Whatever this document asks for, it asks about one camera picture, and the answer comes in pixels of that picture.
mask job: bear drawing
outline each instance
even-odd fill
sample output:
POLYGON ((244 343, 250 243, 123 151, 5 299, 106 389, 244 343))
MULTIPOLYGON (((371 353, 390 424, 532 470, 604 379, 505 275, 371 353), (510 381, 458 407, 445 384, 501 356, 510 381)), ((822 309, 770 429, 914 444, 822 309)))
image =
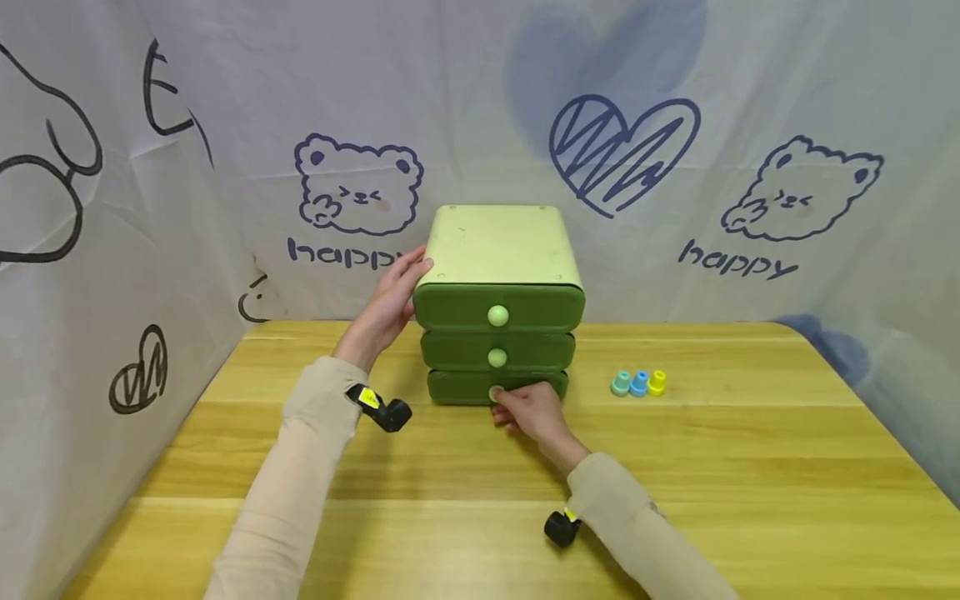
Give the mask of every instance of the bear drawing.
POLYGON ((417 218, 423 165, 405 146, 356 146, 311 133, 295 151, 300 217, 317 229, 383 236, 417 218))
POLYGON ((827 231, 880 177, 883 156, 847 155, 797 135, 763 162, 740 202, 720 218, 727 233, 771 242, 827 231))

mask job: wooden tabletop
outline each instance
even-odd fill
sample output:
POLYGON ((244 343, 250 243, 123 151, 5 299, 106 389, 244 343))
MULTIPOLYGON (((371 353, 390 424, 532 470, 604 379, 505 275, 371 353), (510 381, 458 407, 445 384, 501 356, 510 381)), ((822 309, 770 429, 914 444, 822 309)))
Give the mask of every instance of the wooden tabletop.
MULTIPOLYGON (((199 598, 303 366, 345 324, 252 330, 67 597, 199 598)), ((411 325, 372 374, 414 416, 363 418, 326 503, 311 598, 627 598, 588 531, 542 533, 563 482, 478 407, 431 404, 411 325)), ((744 598, 960 598, 960 515, 824 360, 776 324, 585 324, 565 413, 744 598), (660 398, 609 391, 662 369, 660 398)))

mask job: person's right hand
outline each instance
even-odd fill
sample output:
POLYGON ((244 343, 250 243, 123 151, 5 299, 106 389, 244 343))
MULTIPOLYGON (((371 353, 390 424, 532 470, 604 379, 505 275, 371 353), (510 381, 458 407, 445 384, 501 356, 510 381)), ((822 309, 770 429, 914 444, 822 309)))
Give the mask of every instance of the person's right hand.
POLYGON ((493 423, 527 434, 564 477, 589 456, 589 449, 566 425, 560 398, 549 383, 541 381, 510 392, 493 387, 491 398, 496 402, 491 408, 493 423))

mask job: white backdrop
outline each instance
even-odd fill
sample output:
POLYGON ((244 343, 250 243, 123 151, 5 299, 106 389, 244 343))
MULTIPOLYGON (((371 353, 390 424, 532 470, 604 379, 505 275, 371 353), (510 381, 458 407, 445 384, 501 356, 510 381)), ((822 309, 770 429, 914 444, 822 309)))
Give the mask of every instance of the white backdrop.
POLYGON ((960 3, 0 1, 0 597, 72 572, 250 322, 552 203, 588 321, 798 328, 960 498, 960 3))

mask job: black line drawing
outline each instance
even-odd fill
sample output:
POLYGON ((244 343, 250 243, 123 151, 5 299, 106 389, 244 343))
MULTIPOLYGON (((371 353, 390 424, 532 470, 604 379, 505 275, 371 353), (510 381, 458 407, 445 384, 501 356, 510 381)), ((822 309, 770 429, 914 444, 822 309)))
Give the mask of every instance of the black line drawing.
MULTIPOLYGON (((266 275, 261 276, 257 281, 254 281, 253 283, 250 284, 250 289, 256 289, 256 286, 258 286, 258 285, 260 285, 261 283, 263 283, 263 281, 265 281, 266 279, 267 279, 267 276, 266 276, 266 275)), ((247 294, 242 295, 242 296, 240 297, 240 300, 237 301, 237 311, 240 313, 240 316, 243 317, 244 319, 246 319, 247 321, 251 322, 251 323, 266 323, 266 322, 268 322, 270 319, 259 319, 259 318, 257 318, 257 317, 252 317, 251 314, 250 314, 249 312, 247 312, 247 308, 246 308, 246 306, 244 306, 244 300, 246 300, 246 299, 247 299, 247 296, 249 296, 249 295, 250 295, 250 293, 248 292, 247 294)), ((261 298, 263 298, 263 294, 258 293, 258 294, 256 295, 256 299, 257 299, 257 300, 260 300, 261 298)))
POLYGON ((150 324, 140 336, 140 346, 135 363, 130 363, 120 370, 110 382, 110 408, 118 415, 132 415, 138 413, 154 403, 154 400, 163 396, 167 387, 167 341, 163 337, 163 330, 157 324, 150 324), (149 363, 146 357, 147 345, 153 336, 154 345, 150 351, 149 363), (123 388, 117 389, 123 381, 123 388))
POLYGON ((77 244, 77 240, 80 239, 80 233, 83 229, 84 206, 80 201, 77 191, 74 189, 73 176, 80 174, 85 177, 93 177, 100 173, 104 166, 103 147, 100 145, 100 139, 97 137, 97 133, 93 130, 93 126, 90 124, 89 119, 86 118, 86 114, 72 98, 67 96, 59 89, 56 89, 52 85, 45 84, 34 77, 26 69, 26 67, 20 63, 19 60, 13 57, 13 54, 11 54, 10 50, 8 50, 3 44, 0 44, 0 54, 2 54, 36 89, 63 100, 74 112, 76 112, 77 116, 80 117, 80 120, 83 122, 86 132, 89 133, 90 139, 93 141, 93 161, 87 165, 79 164, 67 156, 66 151, 60 145, 60 141, 57 138, 57 133, 54 131, 53 123, 49 118, 47 118, 45 120, 47 137, 50 138, 50 143, 53 146, 54 152, 66 165, 65 173, 63 173, 56 165, 54 165, 53 162, 44 158, 43 156, 22 154, 10 156, 9 158, 0 161, 0 175, 3 175, 3 173, 12 169, 13 167, 26 165, 34 165, 35 167, 39 167, 46 171, 49 175, 53 176, 60 183, 60 185, 63 186, 63 189, 65 189, 70 195, 70 201, 72 203, 74 212, 70 236, 60 245, 59 248, 48 252, 12 252, 0 250, 0 263, 20 262, 36 264, 56 262, 67 256, 70 251, 73 250, 73 247, 77 244))
POLYGON ((187 112, 190 113, 189 119, 180 121, 179 123, 171 125, 170 127, 163 127, 156 121, 156 115, 154 113, 155 89, 160 88, 174 95, 180 94, 180 90, 175 85, 154 77, 154 67, 156 62, 158 60, 163 63, 167 62, 167 58, 159 53, 159 47, 160 43, 154 39, 154 41, 150 44, 150 48, 147 50, 147 58, 143 64, 143 107, 147 111, 147 121, 150 123, 150 127, 152 127, 157 134, 164 137, 168 135, 174 135, 175 133, 185 132, 196 125, 197 131, 200 132, 200 137, 204 141, 206 158, 210 161, 210 166, 212 167, 213 154, 210 152, 210 143, 206 139, 206 132, 204 131, 203 126, 201 126, 200 121, 197 119, 197 116, 192 110, 187 110, 187 112))

